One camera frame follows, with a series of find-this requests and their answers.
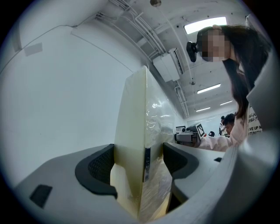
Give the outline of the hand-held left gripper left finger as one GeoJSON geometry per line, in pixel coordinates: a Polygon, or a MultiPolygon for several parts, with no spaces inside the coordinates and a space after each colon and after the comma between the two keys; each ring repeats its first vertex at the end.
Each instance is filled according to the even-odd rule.
{"type": "Polygon", "coordinates": [[[14,192],[43,224],[135,224],[110,185],[114,145],[55,157],[22,180],[14,192]]]}

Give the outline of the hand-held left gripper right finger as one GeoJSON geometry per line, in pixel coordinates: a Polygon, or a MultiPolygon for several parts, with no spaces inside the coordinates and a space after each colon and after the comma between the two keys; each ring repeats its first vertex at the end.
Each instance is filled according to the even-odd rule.
{"type": "Polygon", "coordinates": [[[163,143],[164,163],[172,177],[171,200],[215,197],[211,178],[224,152],[163,143]]]}

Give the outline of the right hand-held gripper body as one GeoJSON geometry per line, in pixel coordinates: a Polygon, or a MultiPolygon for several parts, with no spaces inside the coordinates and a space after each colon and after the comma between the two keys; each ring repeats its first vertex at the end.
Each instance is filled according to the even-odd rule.
{"type": "Polygon", "coordinates": [[[201,123],[196,123],[188,127],[177,126],[175,132],[174,139],[177,143],[193,147],[199,145],[201,140],[206,136],[201,123]]]}

